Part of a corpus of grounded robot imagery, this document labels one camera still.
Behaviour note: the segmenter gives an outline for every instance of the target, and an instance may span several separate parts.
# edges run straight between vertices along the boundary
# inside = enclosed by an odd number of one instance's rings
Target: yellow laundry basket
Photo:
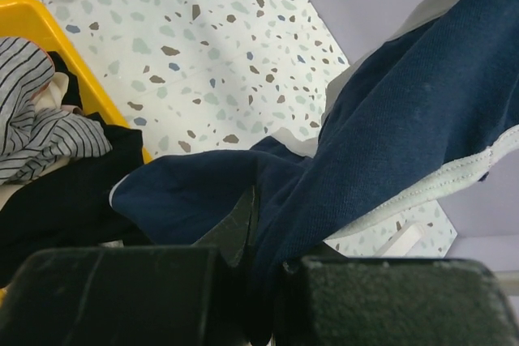
[[[58,52],[69,70],[78,77],[84,112],[98,112],[106,123],[127,127],[126,121],[103,87],[41,2],[0,0],[0,36],[22,36],[36,42],[46,51]],[[150,161],[146,151],[144,159],[146,162]]]

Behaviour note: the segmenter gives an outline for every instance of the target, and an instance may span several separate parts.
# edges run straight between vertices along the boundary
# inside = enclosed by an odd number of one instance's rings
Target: gray fabric
[[[53,75],[52,60],[37,45],[0,39],[0,184],[32,180],[63,156],[111,150],[99,123],[60,109],[36,112],[32,98]]]

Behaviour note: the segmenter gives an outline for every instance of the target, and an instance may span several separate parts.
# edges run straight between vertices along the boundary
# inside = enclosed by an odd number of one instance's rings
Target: black and white striped fabric
[[[97,122],[60,109],[36,112],[32,98],[53,75],[36,44],[0,38],[0,184],[30,181],[60,157],[99,157],[112,148]]]

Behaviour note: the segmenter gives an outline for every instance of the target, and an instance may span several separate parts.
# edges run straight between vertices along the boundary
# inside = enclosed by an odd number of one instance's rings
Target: white trim
[[[434,173],[403,190],[373,211],[353,221],[327,239],[348,237],[368,229],[399,212],[443,198],[478,182],[504,156],[519,148],[519,126],[505,131],[483,152],[443,165]]]

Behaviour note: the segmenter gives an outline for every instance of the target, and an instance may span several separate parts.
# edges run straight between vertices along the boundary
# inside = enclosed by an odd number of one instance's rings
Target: speckled tabletop
[[[316,136],[348,66],[308,0],[41,1],[155,157],[249,148],[282,126]],[[331,245],[372,255],[406,219],[431,227],[417,255],[456,236],[433,202]]]

